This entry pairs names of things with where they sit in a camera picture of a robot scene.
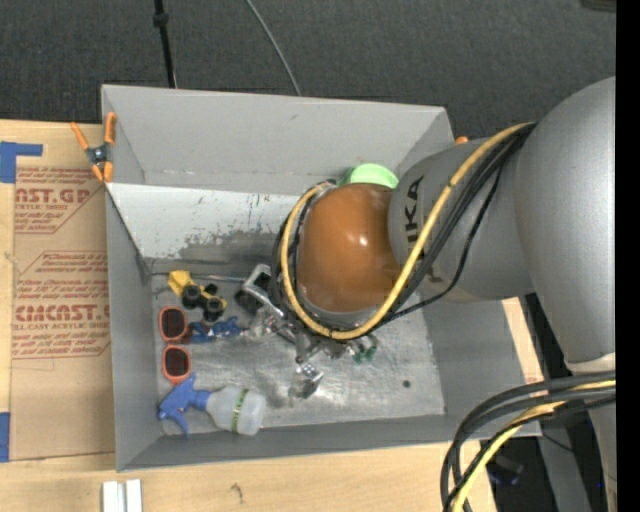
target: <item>wire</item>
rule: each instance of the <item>wire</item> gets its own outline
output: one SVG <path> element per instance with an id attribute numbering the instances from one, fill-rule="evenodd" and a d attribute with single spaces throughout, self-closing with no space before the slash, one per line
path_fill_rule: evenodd
<path id="1" fill-rule="evenodd" d="M 440 473 L 440 492 L 444 503 L 448 490 L 449 473 L 453 469 L 454 481 L 461 478 L 460 449 L 462 444 L 477 429 L 487 423 L 555 400 L 595 399 L 606 395 L 615 389 L 615 371 L 585 374 L 572 377 L 553 379 L 549 382 L 536 382 L 512 388 L 495 395 L 476 406 L 460 423 L 453 437 L 451 446 L 444 458 Z M 533 393 L 546 392 L 546 395 L 529 396 Z M 513 401 L 519 397 L 527 398 Z M 465 504 L 464 509 L 471 507 Z"/>
<path id="2" fill-rule="evenodd" d="M 256 6 L 253 5 L 253 2 L 251 0 L 244 0 L 244 1 L 249 7 L 249 9 L 251 9 L 251 12 L 256 17 L 260 25 L 262 25 L 262 29 L 264 30 L 265 34 L 267 34 L 267 37 L 271 41 L 271 44 L 273 45 L 274 50 L 276 51 L 276 53 L 278 54 L 278 57 L 280 58 L 280 62 L 282 62 L 282 65 L 284 66 L 284 69 L 287 72 L 287 75 L 289 75 L 289 80 L 291 81 L 291 85 L 296 91 L 296 94 L 298 96 L 302 96 L 302 92 L 300 91 L 300 86 L 298 85 L 298 82 L 296 82 L 296 79 L 294 78 L 293 73 L 291 72 L 291 68 L 287 63 L 287 59 L 284 58 L 284 54 L 282 53 L 282 50 L 280 50 L 280 46 L 276 42 L 275 37 L 273 37 L 271 30 L 269 30 L 269 27 L 267 26 L 267 23 L 264 21 L 264 18 L 260 15 L 260 13 L 258 12 L 258 9 L 256 9 Z"/>
<path id="3" fill-rule="evenodd" d="M 502 171 L 502 167 L 505 164 L 507 158 L 511 156 L 515 151 L 517 151 L 522 146 L 522 144 L 524 144 L 524 141 L 526 140 L 528 135 L 533 131 L 534 127 L 535 127 L 535 123 L 531 123 L 523 126 L 520 130 L 514 132 L 513 138 L 502 148 L 498 147 L 497 149 L 495 149 L 493 151 L 493 154 L 489 155 L 489 157 L 484 160 L 483 162 L 484 165 L 476 173 L 473 174 L 468 186 L 465 188 L 463 193 L 458 198 L 456 204 L 452 208 L 449 217 L 443 223 L 443 226 L 438 232 L 438 234 L 434 237 L 433 243 L 429 247 L 429 251 L 425 255 L 420 266 L 418 267 L 416 272 L 413 274 L 413 276 L 409 280 L 409 283 L 405 288 L 405 290 L 401 292 L 394 307 L 391 308 L 390 312 L 393 314 L 390 315 L 390 317 L 386 320 L 388 321 L 395 320 L 396 318 L 400 318 L 405 314 L 409 314 L 413 311 L 416 311 L 421 307 L 425 307 L 429 304 L 432 304 L 433 302 L 444 297 L 447 293 L 449 293 L 455 287 L 455 285 L 457 284 L 457 280 L 460 278 L 465 262 L 462 262 L 462 265 L 458 266 L 458 269 L 456 271 L 457 279 L 454 276 L 454 280 L 456 282 L 453 283 L 453 286 L 451 285 L 448 286 L 444 292 L 441 292 L 436 296 L 421 302 L 420 304 L 416 304 L 414 306 L 411 306 L 411 308 L 407 308 L 406 310 L 395 313 L 395 310 L 401 307 L 407 301 L 407 299 L 416 291 L 418 286 L 422 283 L 425 275 L 427 274 L 427 272 L 435 262 L 436 258 L 440 254 L 440 251 L 442 250 L 445 243 L 449 239 L 451 233 L 453 232 L 454 228 L 458 224 L 460 218 L 462 217 L 462 215 L 465 213 L 465 211 L 471 204 L 471 201 L 473 200 L 473 198 L 478 194 L 478 192 L 482 189 L 482 187 L 485 185 L 489 177 L 494 172 Z"/>
<path id="4" fill-rule="evenodd" d="M 429 213 L 426 222 L 418 236 L 415 246 L 413 250 L 409 254 L 407 261 L 400 272 L 400 276 L 398 280 L 395 282 L 391 292 L 387 296 L 385 302 L 380 306 L 374 314 L 367 320 L 363 325 L 356 327 L 355 329 L 347 330 L 347 331 L 339 331 L 330 329 L 318 322 L 316 322 L 313 318 L 311 318 L 306 311 L 302 308 L 300 303 L 298 302 L 298 298 L 293 290 L 291 285 L 291 278 L 289 275 L 289 265 L 288 265 L 288 247 L 289 247 L 289 237 L 291 234 L 291 229 L 293 226 L 293 222 L 295 217 L 298 215 L 302 207 L 306 204 L 307 201 L 310 201 L 317 193 L 321 192 L 325 187 L 314 187 L 311 191 L 307 192 L 303 195 L 296 205 L 294 206 L 289 218 L 284 227 L 284 231 L 282 234 L 282 243 L 280 247 L 280 266 L 282 267 L 282 278 L 284 284 L 285 294 L 291 307 L 293 308 L 295 314 L 298 318 L 312 331 L 315 331 L 317 334 L 325 336 L 327 338 L 332 338 L 339 341 L 346 341 L 354 338 L 358 338 L 363 334 L 369 332 L 373 327 L 375 327 L 380 320 L 384 317 L 384 315 L 389 311 L 391 306 L 396 301 L 398 295 L 404 288 L 407 279 L 409 278 L 409 274 L 413 270 L 414 265 L 418 261 L 418 258 L 421 256 L 423 248 L 427 242 L 431 231 L 433 230 L 436 221 L 438 220 L 440 213 L 442 212 L 449 196 L 453 189 L 460 183 L 460 181 L 466 176 L 466 174 L 473 168 L 473 166 L 483 157 L 485 154 L 490 151 L 494 146 L 501 143 L 513 133 L 517 132 L 524 126 L 527 126 L 529 123 L 524 123 L 516 126 L 512 126 L 511 128 L 507 128 L 502 132 L 494 135 L 483 144 L 481 144 L 458 168 L 458 170 L 454 173 L 454 175 L 450 178 L 449 182 L 442 189 L 440 196 L 435 202 L 431 212 Z"/>
<path id="5" fill-rule="evenodd" d="M 544 437 L 547 441 L 549 441 L 551 444 L 555 444 L 557 447 L 562 448 L 563 450 L 566 450 L 568 452 L 573 453 L 573 448 L 569 448 L 567 445 L 561 443 L 560 441 L 558 441 L 557 439 L 554 439 L 553 437 L 551 437 L 549 434 L 547 434 L 546 432 L 542 433 L 542 437 Z"/>
<path id="6" fill-rule="evenodd" d="M 320 185 L 323 185 L 323 186 L 326 185 L 325 187 L 326 189 L 326 188 L 329 188 L 329 186 L 335 186 L 335 184 L 336 184 L 336 181 L 334 179 L 328 179 L 328 180 L 321 181 L 320 183 L 317 183 L 316 185 L 314 185 L 314 187 L 320 186 Z M 314 187 L 309 188 L 307 192 L 310 192 L 311 190 L 313 190 Z M 302 220 L 306 216 L 309 206 L 310 206 L 310 203 L 307 203 L 305 208 L 302 210 L 302 213 L 300 214 L 300 219 L 298 220 L 298 226 L 296 228 L 296 235 L 294 236 L 294 244 L 292 245 L 292 247 L 295 247 L 295 244 L 297 243 L 299 231 L 302 226 Z M 284 228 L 288 219 L 289 217 L 287 217 L 285 221 L 281 224 L 273 244 L 273 249 L 271 252 L 271 279 L 269 279 L 269 285 L 268 285 L 269 298 L 274 303 L 274 305 L 276 305 L 281 310 L 285 310 L 286 307 L 282 300 L 282 294 L 280 293 L 280 286 L 278 284 L 278 276 L 281 274 L 279 248 L 280 248 L 280 243 L 282 241 Z"/>
<path id="7" fill-rule="evenodd" d="M 164 67 L 167 70 L 167 81 L 169 87 L 176 89 L 176 73 L 173 68 L 173 59 L 171 58 L 171 44 L 169 43 L 169 32 L 167 31 L 167 23 L 169 23 L 169 14 L 165 12 L 162 0 L 154 0 L 156 8 L 153 16 L 153 26 L 160 30 L 160 41 L 162 42 L 162 53 L 164 55 Z"/>
<path id="8" fill-rule="evenodd" d="M 445 502 L 445 511 L 452 510 L 452 512 L 459 512 L 462 510 L 463 504 L 465 503 L 480 470 L 486 466 L 500 447 L 504 445 L 504 443 L 518 430 L 520 430 L 522 426 L 547 416 L 555 417 L 557 415 L 575 414 L 576 412 L 603 407 L 614 402 L 615 394 L 589 404 L 567 404 L 566 401 L 557 401 L 527 409 L 494 435 L 489 443 L 480 450 L 480 452 L 478 452 L 473 461 L 469 464 L 464 476 L 458 481 L 456 487 L 448 496 L 447 501 Z"/>
<path id="9" fill-rule="evenodd" d="M 429 304 L 433 304 L 434 302 L 436 302 L 437 300 L 440 300 L 442 297 L 444 297 L 447 293 L 449 293 L 455 286 L 456 284 L 458 284 L 458 281 L 460 280 L 460 276 L 462 275 L 462 271 L 464 270 L 464 266 L 465 263 L 467 262 L 467 257 L 469 256 L 469 251 L 471 249 L 471 243 L 473 242 L 476 233 L 478 232 L 478 229 L 480 228 L 480 224 L 482 223 L 482 219 L 484 218 L 485 213 L 487 212 L 487 210 L 489 209 L 489 205 L 491 204 L 491 201 L 493 200 L 493 197 L 495 196 L 495 193 L 498 189 L 498 182 L 500 181 L 500 176 L 502 174 L 502 167 L 498 170 L 498 175 L 496 176 L 495 181 L 493 182 L 493 185 L 491 186 L 491 190 L 489 191 L 489 194 L 487 195 L 484 203 L 482 204 L 482 207 L 480 208 L 480 211 L 478 212 L 478 216 L 476 217 L 476 220 L 474 221 L 474 224 L 471 228 L 471 231 L 469 231 L 469 234 L 467 235 L 467 239 L 465 240 L 464 243 L 464 248 L 462 249 L 462 255 L 460 256 L 460 261 L 458 262 L 458 268 L 456 269 L 456 273 L 453 276 L 453 279 L 451 280 L 451 283 L 449 283 L 449 286 L 447 286 L 447 288 L 434 295 L 433 297 L 430 297 L 426 300 L 423 300 L 422 302 L 419 302 L 418 304 L 414 304 L 411 307 L 408 307 L 402 311 L 398 311 L 397 313 L 394 313 L 393 315 L 391 315 L 389 318 L 382 320 L 376 327 L 375 329 L 379 329 L 380 327 L 382 327 L 385 324 L 388 324 L 389 322 L 392 322 L 393 320 L 397 320 L 400 317 L 403 317 L 405 315 L 408 315 L 409 313 L 413 313 L 414 311 L 421 309 L 425 306 L 428 306 Z"/>

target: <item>green object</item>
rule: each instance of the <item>green object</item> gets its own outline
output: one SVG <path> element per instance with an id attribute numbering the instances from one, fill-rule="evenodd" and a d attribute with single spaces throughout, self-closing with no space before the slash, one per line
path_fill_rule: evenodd
<path id="1" fill-rule="evenodd" d="M 372 183 L 383 187 L 396 188 L 398 178 L 389 169 L 378 164 L 361 164 L 349 169 L 338 182 L 338 186 L 350 183 Z"/>
<path id="2" fill-rule="evenodd" d="M 364 353 L 364 358 L 367 361 L 371 361 L 375 354 L 376 354 L 376 347 L 371 347 Z"/>
<path id="3" fill-rule="evenodd" d="M 235 409 L 233 409 L 233 417 L 231 418 L 231 432 L 234 434 L 238 433 L 238 419 L 240 419 L 240 410 L 242 409 L 242 404 L 244 403 L 244 398 L 249 393 L 248 389 L 243 389 L 238 397 L 238 402 L 236 403 Z"/>

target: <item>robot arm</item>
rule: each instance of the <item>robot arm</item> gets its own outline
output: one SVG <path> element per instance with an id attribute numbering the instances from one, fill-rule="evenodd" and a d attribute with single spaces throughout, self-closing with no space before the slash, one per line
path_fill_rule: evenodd
<path id="1" fill-rule="evenodd" d="M 312 334 L 345 342 L 393 319 L 417 289 L 455 301 L 535 292 L 573 373 L 615 370 L 614 181 L 611 78 L 535 128 L 426 158 L 393 190 L 310 190 L 280 244 L 287 307 Z M 615 413 L 592 412 L 611 510 Z"/>

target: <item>green cap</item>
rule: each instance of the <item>green cap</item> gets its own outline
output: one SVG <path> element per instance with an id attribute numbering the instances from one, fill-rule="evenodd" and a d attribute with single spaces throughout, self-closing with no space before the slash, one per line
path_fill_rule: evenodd
<path id="1" fill-rule="evenodd" d="M 347 174 L 338 182 L 338 186 L 349 183 L 372 183 L 383 187 L 396 188 L 398 178 L 389 169 L 378 164 L 361 164 L 347 171 Z"/>

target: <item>bin floor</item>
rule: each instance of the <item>bin floor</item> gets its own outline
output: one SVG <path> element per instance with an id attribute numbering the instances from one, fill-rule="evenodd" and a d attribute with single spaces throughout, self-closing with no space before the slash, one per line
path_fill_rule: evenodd
<path id="1" fill-rule="evenodd" d="M 158 332 L 157 315 L 163 306 L 179 305 L 166 277 L 153 276 L 159 401 L 170 392 L 171 384 L 161 371 L 165 343 Z M 216 284 L 218 294 L 229 302 L 222 319 L 235 315 L 239 325 L 246 327 L 251 317 L 232 299 L 240 284 Z M 417 300 L 413 297 L 410 303 Z M 200 311 L 187 315 L 190 321 L 197 321 Z M 196 389 L 213 391 L 235 384 L 266 396 L 264 428 L 444 414 L 440 378 L 422 313 L 399 318 L 376 331 L 376 336 L 380 346 L 371 361 L 357 364 L 348 353 L 333 360 L 323 352 L 316 354 L 311 362 L 324 372 L 324 379 L 311 397 L 293 401 L 288 390 L 296 367 L 295 349 L 278 335 L 243 335 L 184 347 L 191 353 Z M 193 408 L 185 419 L 192 433 L 216 430 L 207 414 Z M 163 429 L 166 434 L 181 433 L 170 421 L 163 422 Z"/>

